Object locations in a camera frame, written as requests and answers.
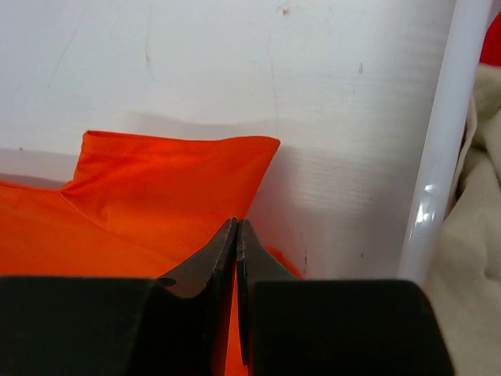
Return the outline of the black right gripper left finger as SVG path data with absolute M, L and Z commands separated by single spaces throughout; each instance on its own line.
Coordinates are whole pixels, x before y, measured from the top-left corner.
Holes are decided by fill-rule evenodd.
M 168 293 L 168 369 L 223 375 L 228 348 L 238 220 L 228 219 L 199 251 L 159 278 Z

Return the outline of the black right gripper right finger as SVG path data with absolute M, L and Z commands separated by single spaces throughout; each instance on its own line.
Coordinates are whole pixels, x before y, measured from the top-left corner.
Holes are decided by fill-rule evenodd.
M 251 366 L 251 303 L 259 281 L 297 280 L 258 239 L 248 219 L 238 225 L 236 242 L 238 325 L 243 364 Z

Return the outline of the orange t-shirt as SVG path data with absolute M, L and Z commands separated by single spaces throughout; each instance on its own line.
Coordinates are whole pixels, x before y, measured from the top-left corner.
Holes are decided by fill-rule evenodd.
M 68 183 L 1 181 L 1 272 L 158 277 L 247 214 L 279 145 L 88 131 Z

